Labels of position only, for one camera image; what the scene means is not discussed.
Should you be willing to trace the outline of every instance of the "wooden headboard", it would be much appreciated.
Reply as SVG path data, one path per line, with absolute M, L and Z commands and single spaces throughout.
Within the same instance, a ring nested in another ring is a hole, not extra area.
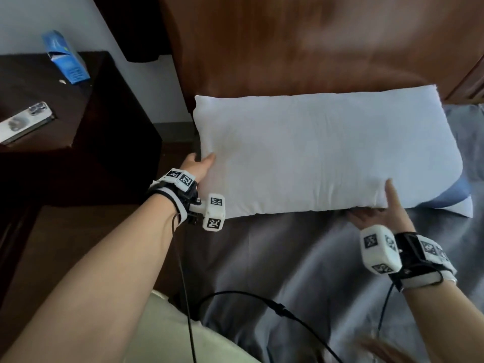
M 484 54 L 484 0 L 159 1 L 189 111 L 196 94 L 436 83 L 445 99 Z

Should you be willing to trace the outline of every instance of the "wrist-mounted device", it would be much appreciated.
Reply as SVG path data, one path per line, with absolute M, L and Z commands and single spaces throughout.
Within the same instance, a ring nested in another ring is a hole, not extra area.
M 415 232 L 394 235 L 383 225 L 373 225 L 360 232 L 360 249 L 365 267 L 388 274 L 400 292 L 443 280 L 457 282 L 457 270 L 442 247 Z
M 225 198 L 220 194 L 209 194 L 206 201 L 200 200 L 195 176 L 187 171 L 172 168 L 166 175 L 153 181 L 148 189 L 147 198 L 154 193 L 161 194 L 172 201 L 177 209 L 178 223 L 183 223 L 189 216 L 196 224 L 202 215 L 202 227 L 211 232 L 222 229 L 225 221 Z

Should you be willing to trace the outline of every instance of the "hand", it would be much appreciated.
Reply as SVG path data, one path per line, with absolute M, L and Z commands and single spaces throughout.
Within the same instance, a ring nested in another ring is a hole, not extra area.
M 387 209 L 355 207 L 347 213 L 349 221 L 359 230 L 380 224 L 386 226 L 394 234 L 415 232 L 412 220 L 410 220 L 407 212 L 400 204 L 400 199 L 391 179 L 388 179 L 385 183 L 385 194 L 388 202 Z
M 215 153 L 209 154 L 207 157 L 203 158 L 201 162 L 195 162 L 196 153 L 188 154 L 180 169 L 187 171 L 188 173 L 195 176 L 195 181 L 200 183 L 200 181 L 205 178 L 207 172 L 209 171 L 212 164 L 215 162 Z

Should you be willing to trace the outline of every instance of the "light green clothing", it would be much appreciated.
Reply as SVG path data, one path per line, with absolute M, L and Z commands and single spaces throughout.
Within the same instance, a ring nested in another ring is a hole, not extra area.
M 195 353 L 199 363 L 256 363 L 236 344 L 192 322 Z M 192 350 L 186 316 L 153 291 L 141 316 L 136 333 L 126 351 L 124 363 L 191 363 Z

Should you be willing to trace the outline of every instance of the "forearm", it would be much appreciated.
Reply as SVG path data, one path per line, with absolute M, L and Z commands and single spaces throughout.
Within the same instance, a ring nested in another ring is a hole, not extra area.
M 175 207 L 151 196 L 57 285 L 7 362 L 119 361 L 171 242 Z
M 403 292 L 433 363 L 474 363 L 484 357 L 484 316 L 445 280 Z

